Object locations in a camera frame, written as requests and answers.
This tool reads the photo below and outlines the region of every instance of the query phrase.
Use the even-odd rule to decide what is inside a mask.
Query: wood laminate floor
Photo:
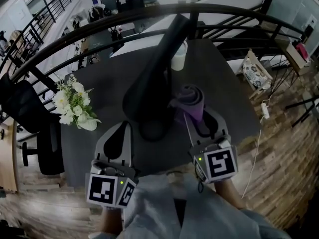
[[[295,128],[291,124],[305,111],[300,106],[288,111],[284,107],[301,101],[302,93],[316,86],[316,72],[310,72],[288,88],[282,85],[270,100],[271,118],[262,121],[262,134],[255,170],[245,200],[248,206],[265,215],[276,227],[288,228],[302,217],[312,198],[319,164],[319,125],[310,116]],[[266,95],[253,101],[261,117],[260,103]],[[258,135],[238,146],[239,174],[233,178],[238,191],[246,187],[254,162]],[[95,230],[101,208],[85,201],[84,188],[71,188],[64,175],[44,176],[40,173],[37,156],[29,157],[24,167],[18,152],[19,180],[24,184],[60,183],[61,188],[50,191],[22,191],[0,199],[0,218],[10,225],[22,226],[32,238],[87,238]],[[178,168],[193,173],[191,164]]]

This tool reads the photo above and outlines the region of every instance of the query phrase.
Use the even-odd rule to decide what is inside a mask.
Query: flower bouquet
[[[61,124],[75,124],[78,128],[93,131],[97,127],[97,116],[89,106],[91,100],[89,92],[93,89],[84,90],[81,83],[77,82],[74,75],[71,75],[66,85],[58,83],[58,92],[53,97],[57,113],[61,114]]]

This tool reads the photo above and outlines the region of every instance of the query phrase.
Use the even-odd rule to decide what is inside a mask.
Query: person's arm
[[[215,190],[218,195],[237,209],[246,208],[231,179],[215,182]]]
[[[98,229],[100,232],[118,236],[123,230],[121,209],[103,208]]]

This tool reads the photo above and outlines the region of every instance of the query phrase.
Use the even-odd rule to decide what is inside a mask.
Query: white cup
[[[187,42],[184,41],[171,60],[171,68],[173,70],[180,71],[184,68],[187,49]]]

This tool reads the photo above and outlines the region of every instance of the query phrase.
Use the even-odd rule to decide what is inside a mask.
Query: black chair
[[[9,73],[5,73],[0,79],[0,104],[10,97],[13,89],[14,84],[10,80]]]
[[[26,142],[22,145],[23,164],[28,166],[28,156],[37,154],[42,174],[64,172],[59,116],[48,112],[30,82],[23,80],[12,86],[7,73],[4,77],[0,89],[2,81],[7,82],[10,95],[1,99],[2,110],[26,131],[37,133],[37,149],[27,149]]]

